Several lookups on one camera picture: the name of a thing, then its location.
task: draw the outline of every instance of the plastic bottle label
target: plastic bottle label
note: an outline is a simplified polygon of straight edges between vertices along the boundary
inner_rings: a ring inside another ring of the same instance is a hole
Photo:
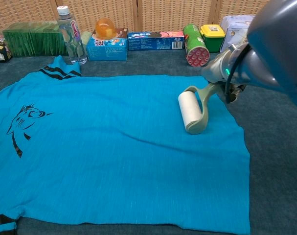
[[[75,20],[72,20],[70,22],[70,24],[71,24],[71,28],[72,28],[73,33],[74,33],[74,37],[75,37],[76,41],[79,42],[81,37],[80,37],[80,32],[78,30],[78,25],[76,24]]]

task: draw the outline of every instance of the water bottle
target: water bottle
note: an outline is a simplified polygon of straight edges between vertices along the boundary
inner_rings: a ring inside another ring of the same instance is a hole
[[[57,10],[59,14],[58,25],[64,37],[70,60],[72,63],[78,61],[82,65],[88,59],[75,17],[70,14],[67,6],[58,6]]]

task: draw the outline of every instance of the lint roller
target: lint roller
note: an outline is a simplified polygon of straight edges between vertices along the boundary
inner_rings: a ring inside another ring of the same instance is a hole
[[[182,92],[179,97],[180,110],[184,122],[185,129],[190,134],[202,133],[208,123],[208,108],[207,102],[211,95],[215,94],[221,85],[209,83],[205,88],[198,89],[195,86],[190,86]],[[202,110],[197,101],[195,92],[201,100]]]

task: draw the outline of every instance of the blue t-shirt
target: blue t-shirt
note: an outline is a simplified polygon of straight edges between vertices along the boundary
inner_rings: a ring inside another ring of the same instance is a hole
[[[223,102],[203,134],[178,95],[202,77],[81,77],[56,57],[0,92],[0,214],[249,234],[244,132]]]

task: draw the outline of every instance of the blue box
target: blue box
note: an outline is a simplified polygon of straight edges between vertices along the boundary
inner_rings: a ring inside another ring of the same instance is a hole
[[[95,30],[86,45],[90,61],[126,60],[128,48],[128,29],[116,28],[117,36],[111,40],[97,39]]]
[[[178,32],[136,32],[128,34],[129,50],[183,49],[184,35]]]

